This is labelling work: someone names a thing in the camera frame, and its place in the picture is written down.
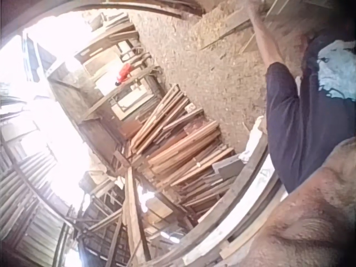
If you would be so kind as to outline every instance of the wooden post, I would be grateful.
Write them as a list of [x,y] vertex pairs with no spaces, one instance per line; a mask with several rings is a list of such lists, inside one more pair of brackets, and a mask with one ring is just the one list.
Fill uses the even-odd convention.
[[115,262],[116,249],[117,249],[117,245],[118,245],[117,239],[121,235],[121,232],[122,232],[122,215],[120,216],[120,218],[117,221],[117,225],[116,225],[113,237],[112,237],[109,254],[107,256],[107,261],[106,261],[105,267],[111,267],[113,260]]
[[[70,216],[72,213],[72,206],[69,208],[68,210],[68,213],[67,213],[67,216]],[[66,246],[66,239],[67,238],[64,238],[66,236],[65,232],[66,232],[66,228],[67,228],[67,224],[64,223],[63,224],[63,227],[61,229],[61,232],[60,232],[60,236],[58,238],[58,242],[57,242],[57,246],[56,246],[56,250],[55,250],[55,255],[53,257],[53,263],[52,263],[52,267],[56,267],[56,266],[59,266],[59,264],[57,264],[57,262],[59,262],[59,260],[57,261],[58,259],[58,255],[62,252],[60,252],[60,249],[63,250],[64,247]]]
[[121,216],[121,214],[122,214],[122,209],[119,209],[118,211],[115,211],[113,214],[109,215],[108,217],[101,220],[97,224],[94,224],[91,227],[89,227],[87,231],[94,233],[104,227],[107,227],[110,224],[112,224],[115,220],[117,220]]
[[128,235],[129,239],[132,239],[129,244],[131,255],[135,251],[135,247],[138,246],[136,252],[136,259],[139,264],[145,263],[151,260],[151,255],[149,251],[149,247],[147,244],[144,227],[142,225],[141,220],[141,212],[140,212],[140,203],[139,197],[137,194],[137,187],[136,187],[136,179],[132,173],[132,167],[129,167],[127,170],[126,176],[126,186],[127,186],[127,200],[128,200],[128,217],[127,220],[127,227],[128,231],[131,230],[132,236]]

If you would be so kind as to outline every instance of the man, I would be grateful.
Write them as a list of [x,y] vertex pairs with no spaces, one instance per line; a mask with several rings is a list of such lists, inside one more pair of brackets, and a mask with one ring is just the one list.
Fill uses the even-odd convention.
[[130,74],[131,71],[131,64],[125,63],[116,77],[115,86],[119,86],[120,84],[122,84],[122,82],[127,79],[127,76]]
[[273,35],[261,20],[261,0],[247,0],[256,41],[267,68],[269,152],[286,190],[292,192],[356,131],[354,23],[325,31],[307,47],[298,96]]
[[356,76],[353,34],[340,29],[309,45],[298,97],[275,39],[258,17],[258,5],[250,1],[268,68],[270,155],[292,193],[269,216],[239,266],[356,266],[356,83],[349,84],[354,82],[350,74]]

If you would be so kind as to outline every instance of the sawdust floor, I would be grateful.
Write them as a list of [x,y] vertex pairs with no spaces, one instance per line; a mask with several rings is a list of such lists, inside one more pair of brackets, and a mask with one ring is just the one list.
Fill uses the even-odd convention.
[[[141,43],[162,67],[166,84],[178,83],[208,118],[219,122],[224,142],[242,152],[249,130],[265,110],[266,69],[260,55],[258,51],[239,54],[251,28],[199,50],[189,33],[200,18],[181,20],[146,12],[130,12],[129,16]],[[278,40],[284,36],[280,48],[294,75],[300,74],[301,60],[297,24],[283,23],[274,31]]]

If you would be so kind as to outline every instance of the curved wooden board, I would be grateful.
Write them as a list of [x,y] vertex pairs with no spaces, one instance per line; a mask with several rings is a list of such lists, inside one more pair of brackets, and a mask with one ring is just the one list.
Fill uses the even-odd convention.
[[228,258],[233,253],[237,252],[245,243],[247,243],[264,225],[267,218],[272,211],[279,205],[279,203],[287,196],[284,186],[282,185],[278,192],[275,194],[271,202],[264,209],[264,211],[249,225],[249,227],[241,233],[228,247],[220,252],[223,259]]
[[267,184],[270,181],[274,184],[276,183],[276,180],[272,180],[273,173],[274,167],[268,155],[256,178],[247,189],[247,192],[227,217],[199,245],[182,257],[184,266],[196,266],[195,262],[197,260],[201,260],[202,257],[207,255],[230,236],[237,224],[248,214],[249,210],[253,208],[255,202],[267,187]]
[[16,17],[10,23],[1,29],[2,46],[4,46],[12,37],[23,29],[36,24],[40,19],[49,16],[58,16],[70,11],[82,11],[88,9],[114,8],[114,9],[132,9],[139,11],[148,11],[176,18],[181,18],[181,14],[162,9],[159,6],[136,4],[138,1],[126,1],[126,3],[106,3],[105,0],[86,0],[86,1],[67,1],[42,0],[35,3],[20,16]]
[[180,243],[175,248],[162,257],[149,261],[143,266],[163,267],[166,264],[182,257],[202,242],[208,234],[229,215],[236,203],[241,200],[248,187],[254,181],[258,170],[267,156],[267,153],[267,136],[262,135],[249,162],[244,166],[239,176],[235,179],[230,190],[219,200],[218,204],[208,214],[208,216],[204,218],[203,221],[195,228],[193,228],[184,238],[182,238]]

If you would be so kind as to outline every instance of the hand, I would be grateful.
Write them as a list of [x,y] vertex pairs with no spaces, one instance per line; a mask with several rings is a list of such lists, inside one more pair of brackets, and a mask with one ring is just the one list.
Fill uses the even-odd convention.
[[245,0],[245,8],[250,16],[256,16],[259,14],[264,0]]

